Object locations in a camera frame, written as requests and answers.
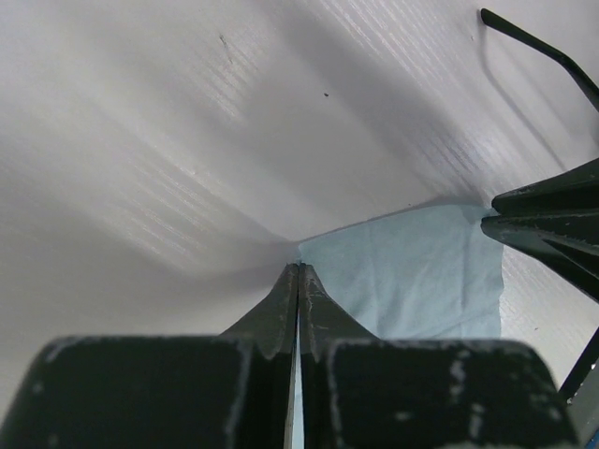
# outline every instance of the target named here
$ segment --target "blue paper towel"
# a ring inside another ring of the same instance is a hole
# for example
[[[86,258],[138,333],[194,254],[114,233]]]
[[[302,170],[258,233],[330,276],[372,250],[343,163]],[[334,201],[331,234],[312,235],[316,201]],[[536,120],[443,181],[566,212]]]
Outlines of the blue paper towel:
[[[489,210],[444,205],[389,215],[304,241],[327,293],[382,339],[500,337],[503,245],[487,238]],[[303,447],[300,374],[293,447]]]

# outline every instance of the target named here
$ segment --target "white surface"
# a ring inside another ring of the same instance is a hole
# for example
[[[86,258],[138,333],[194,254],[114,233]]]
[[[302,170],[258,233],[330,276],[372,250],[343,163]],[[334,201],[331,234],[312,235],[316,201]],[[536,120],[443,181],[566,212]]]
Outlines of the white surface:
[[[483,6],[599,79],[595,0],[3,2],[0,404],[55,335],[217,332],[300,239],[597,157]],[[504,335],[561,381],[599,307],[509,250],[504,279]]]

